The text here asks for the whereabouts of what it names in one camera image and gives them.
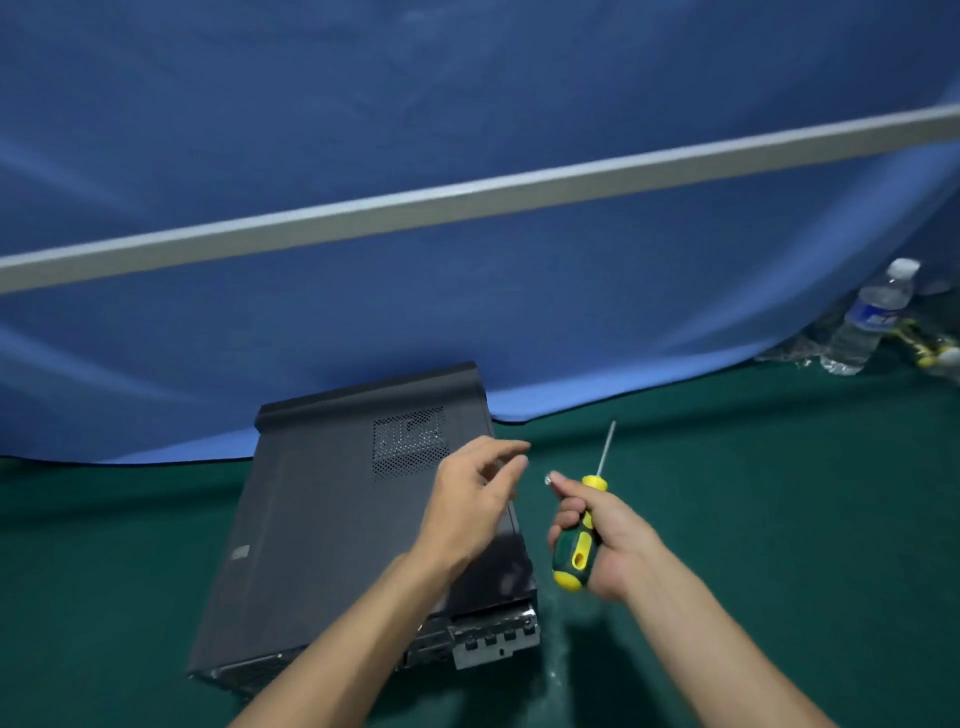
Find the black computer case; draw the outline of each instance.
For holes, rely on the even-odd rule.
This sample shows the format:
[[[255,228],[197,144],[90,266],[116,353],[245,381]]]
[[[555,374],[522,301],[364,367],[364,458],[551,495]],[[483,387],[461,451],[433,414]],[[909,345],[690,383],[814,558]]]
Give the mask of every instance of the black computer case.
[[[476,366],[265,404],[260,439],[189,674],[256,694],[414,542],[434,473],[493,435]],[[540,642],[533,569],[511,505],[398,668],[472,667]]]

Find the screwdriver shaft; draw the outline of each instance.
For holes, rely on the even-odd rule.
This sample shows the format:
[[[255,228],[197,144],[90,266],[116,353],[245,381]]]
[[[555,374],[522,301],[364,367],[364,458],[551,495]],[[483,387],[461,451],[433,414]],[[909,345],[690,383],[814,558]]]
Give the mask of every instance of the screwdriver shaft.
[[[610,423],[610,429],[607,430],[607,442],[603,446],[603,454],[600,455],[600,465],[597,466],[597,477],[603,472],[603,464],[607,462],[607,452],[610,450],[610,441],[613,439],[613,431],[616,429],[616,420]]]

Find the yellow and green handle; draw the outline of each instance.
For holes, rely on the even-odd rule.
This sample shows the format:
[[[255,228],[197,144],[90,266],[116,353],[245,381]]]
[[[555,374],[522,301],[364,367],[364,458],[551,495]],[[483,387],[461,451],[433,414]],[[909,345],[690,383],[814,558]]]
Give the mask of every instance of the yellow and green handle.
[[[583,484],[598,491],[607,490],[607,481],[598,475],[587,475]],[[580,522],[564,529],[554,546],[553,580],[571,592],[583,589],[599,547],[600,534],[593,530],[593,516],[586,511]]]

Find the water bottle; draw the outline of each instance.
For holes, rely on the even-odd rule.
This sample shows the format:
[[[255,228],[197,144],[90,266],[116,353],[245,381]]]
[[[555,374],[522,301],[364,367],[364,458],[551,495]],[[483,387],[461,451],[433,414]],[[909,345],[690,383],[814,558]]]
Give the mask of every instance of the water bottle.
[[[820,357],[832,375],[855,375],[874,353],[883,334],[897,325],[900,312],[913,296],[913,277],[920,263],[908,257],[894,260],[887,272],[860,289],[827,351]]]

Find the blue tarp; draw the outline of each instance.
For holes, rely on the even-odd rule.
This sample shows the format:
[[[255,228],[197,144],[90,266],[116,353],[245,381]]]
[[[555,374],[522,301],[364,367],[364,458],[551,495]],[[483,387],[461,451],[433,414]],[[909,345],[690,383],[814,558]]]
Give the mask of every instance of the blue tarp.
[[[960,101],[960,4],[88,0],[0,12],[0,255]],[[475,360],[524,420],[790,335],[960,145],[0,297],[0,452],[252,454],[257,407]]]

